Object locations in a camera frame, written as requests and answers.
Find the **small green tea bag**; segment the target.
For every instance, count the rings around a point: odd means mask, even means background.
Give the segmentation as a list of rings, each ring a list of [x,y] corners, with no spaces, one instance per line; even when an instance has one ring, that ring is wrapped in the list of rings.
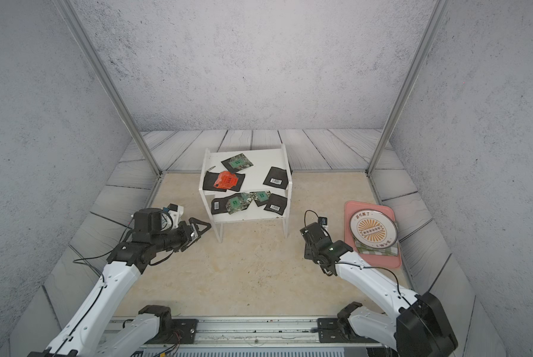
[[[251,196],[254,200],[254,203],[257,205],[257,207],[262,207],[269,202],[269,198],[271,196],[270,191],[256,191],[251,192]]]

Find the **black barcode tea bag top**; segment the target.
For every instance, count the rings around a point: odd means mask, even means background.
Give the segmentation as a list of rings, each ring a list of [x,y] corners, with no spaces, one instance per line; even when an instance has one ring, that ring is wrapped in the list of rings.
[[[271,167],[263,181],[263,184],[269,187],[286,190],[290,183],[287,170],[279,167]]]

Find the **green tea bag top shelf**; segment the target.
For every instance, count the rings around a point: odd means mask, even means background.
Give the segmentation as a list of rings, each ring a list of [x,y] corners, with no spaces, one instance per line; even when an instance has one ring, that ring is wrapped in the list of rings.
[[[228,159],[225,159],[221,161],[221,164],[230,173],[238,173],[242,170],[245,170],[247,168],[254,166],[254,164],[243,153],[240,153]]]

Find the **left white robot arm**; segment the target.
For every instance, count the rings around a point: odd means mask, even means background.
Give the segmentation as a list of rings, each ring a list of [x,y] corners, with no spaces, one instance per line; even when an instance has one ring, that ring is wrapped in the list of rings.
[[[156,336],[173,335],[171,311],[146,306],[129,325],[106,343],[101,337],[115,311],[160,252],[173,255],[190,248],[211,224],[183,221],[180,206],[143,208],[133,215],[133,228],[107,256],[107,264],[78,311],[40,356],[131,356]]]

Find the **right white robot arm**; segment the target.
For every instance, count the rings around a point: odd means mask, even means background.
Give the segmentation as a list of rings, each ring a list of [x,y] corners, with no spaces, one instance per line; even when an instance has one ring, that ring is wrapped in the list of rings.
[[[375,340],[399,356],[450,356],[459,343],[443,305],[433,294],[422,295],[391,280],[384,269],[365,262],[342,240],[332,241],[319,223],[301,229],[305,256],[327,276],[352,284],[381,308],[373,312],[351,303],[338,315],[343,337]]]

